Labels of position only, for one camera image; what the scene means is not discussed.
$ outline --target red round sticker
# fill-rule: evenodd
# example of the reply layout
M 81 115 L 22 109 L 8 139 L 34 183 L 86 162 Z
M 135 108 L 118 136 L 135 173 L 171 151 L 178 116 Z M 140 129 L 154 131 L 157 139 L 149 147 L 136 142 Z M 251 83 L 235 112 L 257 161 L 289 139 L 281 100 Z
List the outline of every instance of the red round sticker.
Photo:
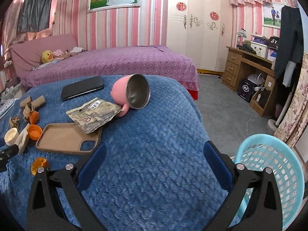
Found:
M 217 21 L 219 19 L 219 15 L 213 11 L 210 13 L 210 18 L 214 21 Z
M 184 2 L 178 2 L 177 3 L 177 9 L 179 11 L 185 11 L 187 9 L 187 5 Z

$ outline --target turquoise plastic basket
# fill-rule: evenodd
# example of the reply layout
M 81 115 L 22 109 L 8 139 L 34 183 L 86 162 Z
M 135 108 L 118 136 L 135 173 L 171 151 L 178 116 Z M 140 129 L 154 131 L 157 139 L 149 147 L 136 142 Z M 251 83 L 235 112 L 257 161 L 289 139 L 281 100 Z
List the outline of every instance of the turquoise plastic basket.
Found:
M 270 167 L 275 175 L 280 193 L 283 229 L 296 217 L 304 196 L 304 174 L 296 155 L 281 140 L 266 134 L 248 137 L 240 145 L 234 163 L 242 163 L 251 170 Z M 243 216 L 252 189 L 247 189 L 238 210 Z

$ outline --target wardrobe door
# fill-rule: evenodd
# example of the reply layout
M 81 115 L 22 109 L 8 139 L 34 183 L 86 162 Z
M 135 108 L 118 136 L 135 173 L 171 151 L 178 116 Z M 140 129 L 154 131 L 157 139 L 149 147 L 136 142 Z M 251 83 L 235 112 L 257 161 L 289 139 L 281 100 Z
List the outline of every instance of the wardrobe door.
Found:
M 204 0 L 188 0 L 186 55 L 197 68 L 201 66 L 204 27 Z
M 221 5 L 220 0 L 204 0 L 203 6 L 203 46 L 201 64 L 198 69 L 215 71 L 221 34 Z
M 233 8 L 230 0 L 221 0 L 221 32 L 216 62 L 216 72 L 224 72 L 227 62 L 228 49 L 232 42 Z
M 168 0 L 167 47 L 182 55 L 186 53 L 187 7 L 188 0 Z

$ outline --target wedding dress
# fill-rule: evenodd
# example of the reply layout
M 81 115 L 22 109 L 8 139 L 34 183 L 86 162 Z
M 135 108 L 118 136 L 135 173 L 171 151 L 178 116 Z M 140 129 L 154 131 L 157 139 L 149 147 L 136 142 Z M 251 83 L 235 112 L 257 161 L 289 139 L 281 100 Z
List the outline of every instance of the wedding dress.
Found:
M 107 5 L 112 6 L 112 5 L 120 5 L 120 4 L 129 4 L 133 2 L 135 2 L 135 0 L 109 0 L 107 2 Z

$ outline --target desk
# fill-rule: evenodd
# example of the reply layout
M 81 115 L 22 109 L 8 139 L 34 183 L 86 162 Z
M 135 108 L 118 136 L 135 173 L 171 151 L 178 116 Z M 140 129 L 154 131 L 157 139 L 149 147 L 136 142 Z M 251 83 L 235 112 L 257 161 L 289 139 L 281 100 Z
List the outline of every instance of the desk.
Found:
M 270 69 L 272 62 L 240 49 L 227 48 L 229 49 L 229 53 L 222 84 L 236 92 L 238 90 L 238 84 L 242 79 L 247 78 L 251 74 L 263 73 L 265 87 L 270 90 L 267 103 L 264 108 L 259 106 L 256 101 L 258 95 L 261 93 L 261 90 L 259 90 L 254 94 L 249 105 L 260 116 L 269 116 L 276 105 L 275 100 L 277 95 L 277 83 L 274 78 L 274 71 Z

